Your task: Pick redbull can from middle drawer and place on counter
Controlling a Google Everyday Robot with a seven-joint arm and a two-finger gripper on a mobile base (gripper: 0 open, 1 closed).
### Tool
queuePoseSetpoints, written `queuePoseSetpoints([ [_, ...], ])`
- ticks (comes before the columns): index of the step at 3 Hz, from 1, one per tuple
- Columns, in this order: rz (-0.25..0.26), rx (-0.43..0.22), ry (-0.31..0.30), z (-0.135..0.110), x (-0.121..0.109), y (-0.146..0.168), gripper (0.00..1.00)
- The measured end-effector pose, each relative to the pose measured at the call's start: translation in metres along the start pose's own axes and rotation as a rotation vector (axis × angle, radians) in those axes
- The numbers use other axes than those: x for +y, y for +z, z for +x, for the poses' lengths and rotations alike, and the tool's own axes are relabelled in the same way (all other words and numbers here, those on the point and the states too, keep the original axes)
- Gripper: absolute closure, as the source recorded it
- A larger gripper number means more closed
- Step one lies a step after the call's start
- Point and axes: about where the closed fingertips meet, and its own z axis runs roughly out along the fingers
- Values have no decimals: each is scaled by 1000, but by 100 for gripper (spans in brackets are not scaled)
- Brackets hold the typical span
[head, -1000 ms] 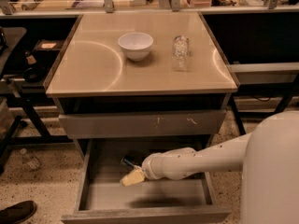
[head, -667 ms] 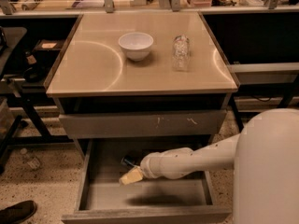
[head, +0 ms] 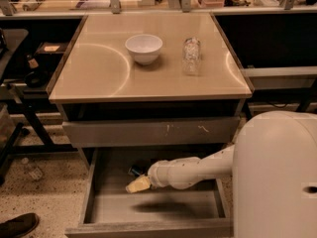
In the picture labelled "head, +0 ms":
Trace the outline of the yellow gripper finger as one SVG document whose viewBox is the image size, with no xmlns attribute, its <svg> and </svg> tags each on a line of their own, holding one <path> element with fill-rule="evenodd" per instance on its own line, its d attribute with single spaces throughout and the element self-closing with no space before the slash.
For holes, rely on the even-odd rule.
<svg viewBox="0 0 317 238">
<path fill-rule="evenodd" d="M 135 193 L 151 187 L 151 181 L 148 176 L 139 176 L 126 186 L 127 193 Z"/>
</svg>

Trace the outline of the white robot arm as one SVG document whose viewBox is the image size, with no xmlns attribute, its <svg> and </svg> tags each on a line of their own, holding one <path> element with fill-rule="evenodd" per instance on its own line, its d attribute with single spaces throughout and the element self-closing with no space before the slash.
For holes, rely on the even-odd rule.
<svg viewBox="0 0 317 238">
<path fill-rule="evenodd" d="M 126 186 L 187 189 L 232 177 L 235 238 L 317 238 L 317 115 L 270 111 L 235 143 L 200 159 L 158 161 Z"/>
</svg>

